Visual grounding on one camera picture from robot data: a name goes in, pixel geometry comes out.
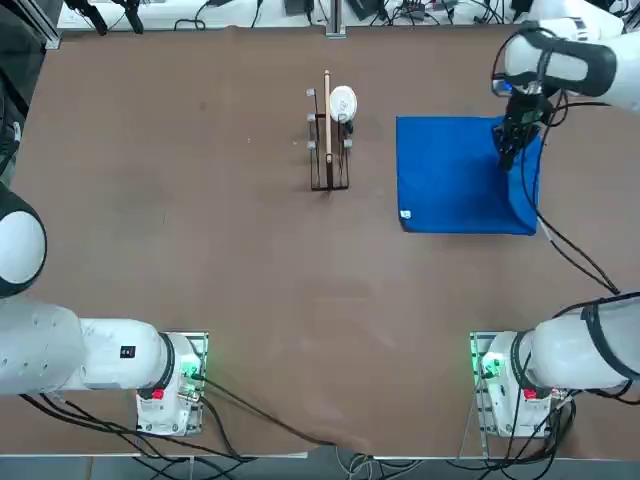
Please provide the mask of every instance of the blue towel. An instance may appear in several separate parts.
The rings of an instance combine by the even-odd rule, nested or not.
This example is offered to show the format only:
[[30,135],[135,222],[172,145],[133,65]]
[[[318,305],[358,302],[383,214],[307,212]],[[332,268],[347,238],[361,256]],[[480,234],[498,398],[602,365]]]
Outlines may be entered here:
[[[491,127],[500,118],[398,117],[400,222],[410,232],[533,235],[536,214],[522,188],[522,155],[498,166]],[[526,149],[525,182],[538,204],[540,139]]]

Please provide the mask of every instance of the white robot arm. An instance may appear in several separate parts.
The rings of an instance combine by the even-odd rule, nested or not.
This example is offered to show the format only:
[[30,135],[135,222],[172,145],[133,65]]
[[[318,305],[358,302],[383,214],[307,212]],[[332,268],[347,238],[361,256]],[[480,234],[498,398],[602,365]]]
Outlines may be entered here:
[[182,334],[129,319],[79,319],[18,295],[46,259],[40,217],[0,183],[0,395],[61,390],[137,390],[138,428],[199,431],[201,351]]
[[[640,113],[640,32],[623,33],[619,18],[583,0],[537,0],[529,18],[536,21],[522,25],[505,53],[503,79],[513,94],[494,141],[506,168],[530,141],[523,125],[544,123],[532,112],[558,90]],[[498,434],[533,434],[554,388],[606,389],[640,379],[638,297],[582,305],[531,331],[496,335],[482,371]],[[518,404],[523,421],[513,425]]]

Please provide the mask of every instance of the wooden stick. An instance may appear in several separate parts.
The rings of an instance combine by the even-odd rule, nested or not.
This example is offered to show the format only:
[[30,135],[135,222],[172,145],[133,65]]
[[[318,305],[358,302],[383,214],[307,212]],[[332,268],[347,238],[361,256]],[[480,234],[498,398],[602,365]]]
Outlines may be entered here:
[[324,71],[324,121],[326,130],[326,147],[327,147],[327,163],[331,163],[333,158],[331,151],[331,73],[329,70]]

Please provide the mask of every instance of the brown table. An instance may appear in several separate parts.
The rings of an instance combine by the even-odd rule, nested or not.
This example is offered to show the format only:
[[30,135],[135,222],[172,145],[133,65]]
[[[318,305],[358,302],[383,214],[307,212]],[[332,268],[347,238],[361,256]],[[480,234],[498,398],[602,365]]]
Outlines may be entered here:
[[[226,29],[65,41],[45,61],[15,181],[50,239],[30,295],[81,316],[208,330],[215,378],[316,436],[378,455],[456,455],[469,332],[531,327],[602,293],[542,235],[415,235],[398,222],[395,117],[500,114],[488,79],[505,36]],[[307,191],[305,89],[321,88],[325,68],[359,107],[352,187],[331,196]],[[574,109],[542,169],[544,212],[625,289],[640,283],[638,125]],[[74,398],[132,424],[124,396]],[[131,451],[1,402],[2,453]],[[244,452],[310,448],[217,404]],[[586,396],[578,407],[564,456],[640,459],[635,411]],[[476,430],[466,455],[481,453]],[[198,441],[220,447],[212,422]]]

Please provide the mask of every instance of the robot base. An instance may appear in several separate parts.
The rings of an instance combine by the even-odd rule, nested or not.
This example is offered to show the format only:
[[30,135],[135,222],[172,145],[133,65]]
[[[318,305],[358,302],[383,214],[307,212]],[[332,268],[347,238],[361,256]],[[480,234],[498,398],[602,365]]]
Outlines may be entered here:
[[[484,434],[501,437],[530,437],[551,408],[551,396],[538,398],[539,392],[520,389],[511,367],[511,343],[515,332],[474,332],[471,334],[473,373],[480,427]],[[520,393],[518,419],[515,411]],[[536,437],[545,437],[548,427],[540,428]],[[483,447],[488,454],[483,434]]]
[[156,435],[196,435],[202,431],[204,382],[190,375],[206,376],[209,334],[205,332],[165,332],[175,350],[174,370],[164,390],[136,395],[138,430]]

